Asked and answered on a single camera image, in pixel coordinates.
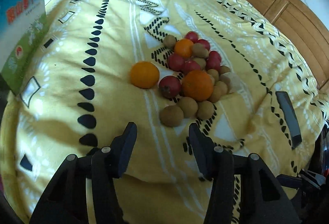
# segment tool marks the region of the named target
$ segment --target bed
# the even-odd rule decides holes
[[[280,31],[279,22],[266,19],[265,11],[247,0],[45,4],[52,25],[22,93],[9,96],[0,134],[5,195],[24,222],[67,155],[81,157],[109,145],[129,121],[137,124],[138,138],[115,187],[131,224],[203,222],[212,183],[199,173],[187,141],[192,122],[233,154],[258,153],[275,176],[296,176],[309,162],[329,112],[329,95],[317,89],[326,82]],[[215,104],[209,120],[185,119],[168,128],[158,113],[180,96],[166,100],[156,87],[136,88],[129,71],[146,60],[158,67],[160,78],[173,74],[182,79],[167,68],[171,51],[162,41],[167,34],[181,39],[190,30],[221,54],[222,65],[236,78],[236,91]],[[294,107],[303,140],[296,149],[276,91],[286,91]],[[86,184],[89,222],[95,223],[90,181]],[[239,219],[239,190],[236,177],[233,223]]]

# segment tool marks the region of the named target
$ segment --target yellow bedsheet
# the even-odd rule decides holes
[[[246,0],[45,0],[52,25],[27,71],[20,96],[9,99],[1,126],[1,176],[11,206],[25,221],[42,191],[71,153],[109,145],[129,121],[138,138],[124,177],[115,181],[124,219],[137,223],[202,223],[211,182],[191,149],[188,126],[160,124],[158,112],[173,101],[155,87],[129,83],[137,61],[150,61],[161,77],[170,53],[162,39],[188,31],[210,42],[231,68],[236,92],[197,121],[214,142],[234,154],[258,153],[274,175],[295,176],[309,161],[329,110],[329,97],[294,45]],[[286,91],[303,142],[290,132],[275,95]],[[234,215],[239,217],[239,179]],[[95,223],[87,182],[90,223]]]

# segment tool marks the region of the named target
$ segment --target book cover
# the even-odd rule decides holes
[[[44,0],[0,0],[0,74],[15,95],[48,30]]]

